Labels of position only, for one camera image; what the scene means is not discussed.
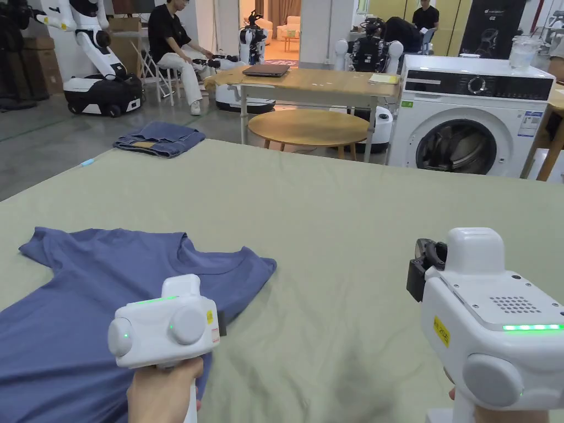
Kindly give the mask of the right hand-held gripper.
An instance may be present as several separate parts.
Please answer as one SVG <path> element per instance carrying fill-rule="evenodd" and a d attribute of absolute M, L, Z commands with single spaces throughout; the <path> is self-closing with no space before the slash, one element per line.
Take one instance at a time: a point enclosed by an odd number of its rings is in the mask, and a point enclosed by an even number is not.
<path fill-rule="evenodd" d="M 419 238 L 406 288 L 455 386 L 453 406 L 428 410 L 426 422 L 475 422 L 476 406 L 563 408 L 563 307 L 506 268 L 496 231 L 457 227 L 446 242 Z"/>

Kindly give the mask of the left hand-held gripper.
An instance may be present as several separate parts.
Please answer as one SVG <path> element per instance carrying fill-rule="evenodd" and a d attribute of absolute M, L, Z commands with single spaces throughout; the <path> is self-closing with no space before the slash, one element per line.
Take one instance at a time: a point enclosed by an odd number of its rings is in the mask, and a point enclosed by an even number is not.
<path fill-rule="evenodd" d="M 167 278 L 159 298 L 119 308 L 109 325 L 108 346 L 119 367 L 170 371 L 182 361 L 211 352 L 226 327 L 226 311 L 201 294 L 196 275 L 186 274 Z M 191 395 L 184 422 L 198 420 L 196 381 Z"/>

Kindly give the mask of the person's left hand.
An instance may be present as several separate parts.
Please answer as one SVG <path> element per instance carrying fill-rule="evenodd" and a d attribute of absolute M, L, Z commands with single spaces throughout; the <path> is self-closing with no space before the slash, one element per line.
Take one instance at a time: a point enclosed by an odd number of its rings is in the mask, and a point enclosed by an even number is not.
<path fill-rule="evenodd" d="M 182 361 L 170 371 L 136 370 L 127 390 L 128 422 L 184 422 L 191 385 L 203 372 L 203 359 Z"/>

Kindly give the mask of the person's right hand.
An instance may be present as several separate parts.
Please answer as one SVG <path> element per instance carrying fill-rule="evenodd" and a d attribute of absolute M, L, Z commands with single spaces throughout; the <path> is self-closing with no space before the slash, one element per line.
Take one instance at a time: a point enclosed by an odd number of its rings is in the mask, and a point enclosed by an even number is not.
<path fill-rule="evenodd" d="M 474 408 L 475 422 L 550 422 L 547 411 L 496 411 Z"/>

